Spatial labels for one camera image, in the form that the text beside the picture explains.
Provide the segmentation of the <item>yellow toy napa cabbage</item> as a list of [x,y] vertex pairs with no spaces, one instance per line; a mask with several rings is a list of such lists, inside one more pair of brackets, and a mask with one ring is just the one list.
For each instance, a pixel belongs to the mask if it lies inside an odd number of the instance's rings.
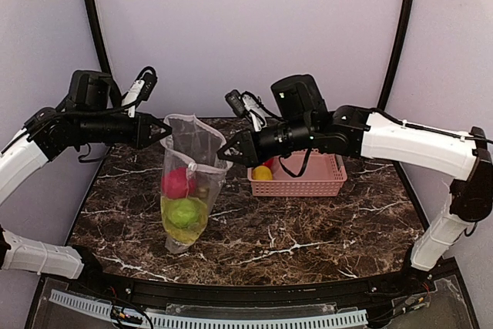
[[161,197],[163,227],[169,237],[184,244],[193,244],[206,229],[209,210],[196,197],[170,199]]

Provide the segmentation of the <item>pink perforated plastic basket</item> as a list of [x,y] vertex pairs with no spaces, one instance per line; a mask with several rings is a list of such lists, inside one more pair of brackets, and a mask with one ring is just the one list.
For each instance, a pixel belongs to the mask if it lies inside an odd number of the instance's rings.
[[326,197],[337,196],[347,180],[343,158],[313,151],[301,177],[293,178],[281,167],[279,160],[271,164],[272,180],[257,180],[253,169],[247,170],[254,196]]

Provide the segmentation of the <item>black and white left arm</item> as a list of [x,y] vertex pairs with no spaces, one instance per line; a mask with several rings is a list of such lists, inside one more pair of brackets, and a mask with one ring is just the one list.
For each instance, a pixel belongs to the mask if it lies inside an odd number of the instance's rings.
[[[121,93],[108,73],[74,71],[65,98],[55,108],[42,108],[30,117],[1,151],[1,200],[6,201],[34,172],[70,147],[79,150],[102,143],[144,149],[169,136],[169,125],[137,110],[157,80],[156,70],[147,66]],[[100,266],[82,247],[30,240],[2,229],[1,268],[76,280]]]

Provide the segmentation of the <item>red toy tomato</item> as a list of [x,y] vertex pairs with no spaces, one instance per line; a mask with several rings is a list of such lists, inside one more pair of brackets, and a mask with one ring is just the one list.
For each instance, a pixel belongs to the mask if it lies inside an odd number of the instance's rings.
[[187,176],[187,168],[180,167],[166,173],[162,177],[163,195],[169,199],[181,199],[191,196],[196,190],[193,176]]

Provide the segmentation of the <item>green toy chayote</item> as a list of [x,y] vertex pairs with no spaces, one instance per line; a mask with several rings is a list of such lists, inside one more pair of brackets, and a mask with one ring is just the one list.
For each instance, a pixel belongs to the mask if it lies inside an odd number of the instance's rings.
[[168,219],[175,227],[187,228],[200,218],[197,205],[189,199],[175,200],[169,204]]

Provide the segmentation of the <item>clear zip top bag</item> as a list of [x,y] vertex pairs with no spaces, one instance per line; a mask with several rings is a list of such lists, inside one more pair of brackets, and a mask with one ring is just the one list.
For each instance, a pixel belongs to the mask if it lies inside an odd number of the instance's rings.
[[170,253],[188,250],[206,229],[231,162],[216,152],[223,134],[194,115],[170,114],[164,123],[172,134],[160,140],[164,148],[161,216]]

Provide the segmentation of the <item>red toy bell pepper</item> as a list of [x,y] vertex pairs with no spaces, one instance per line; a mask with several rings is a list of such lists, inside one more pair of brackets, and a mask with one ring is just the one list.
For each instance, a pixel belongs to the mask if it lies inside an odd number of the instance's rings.
[[263,163],[263,165],[270,168],[273,165],[273,161],[274,161],[274,158],[270,158],[267,161],[265,161]]

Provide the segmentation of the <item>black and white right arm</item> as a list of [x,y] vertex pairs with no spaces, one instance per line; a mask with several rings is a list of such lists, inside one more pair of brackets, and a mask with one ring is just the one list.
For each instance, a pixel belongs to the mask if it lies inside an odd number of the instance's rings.
[[282,120],[236,133],[219,159],[252,168],[301,150],[352,158],[388,159],[452,177],[449,201],[411,249],[409,265],[429,271],[465,230],[492,211],[490,140],[478,127],[450,131],[399,120],[378,108],[327,109],[311,75],[288,76],[271,91]]

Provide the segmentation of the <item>yellow toy lemon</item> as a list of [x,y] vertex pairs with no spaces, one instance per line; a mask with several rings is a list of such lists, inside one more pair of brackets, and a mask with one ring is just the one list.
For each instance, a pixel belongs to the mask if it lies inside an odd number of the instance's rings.
[[271,181],[273,179],[272,171],[267,166],[257,166],[252,170],[252,178],[257,181]]

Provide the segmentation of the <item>purple toy eggplant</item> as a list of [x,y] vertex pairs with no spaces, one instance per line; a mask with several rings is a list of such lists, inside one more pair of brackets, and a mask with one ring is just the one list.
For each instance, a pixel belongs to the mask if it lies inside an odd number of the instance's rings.
[[210,188],[206,186],[199,186],[196,189],[196,195],[199,198],[207,198],[209,196]]

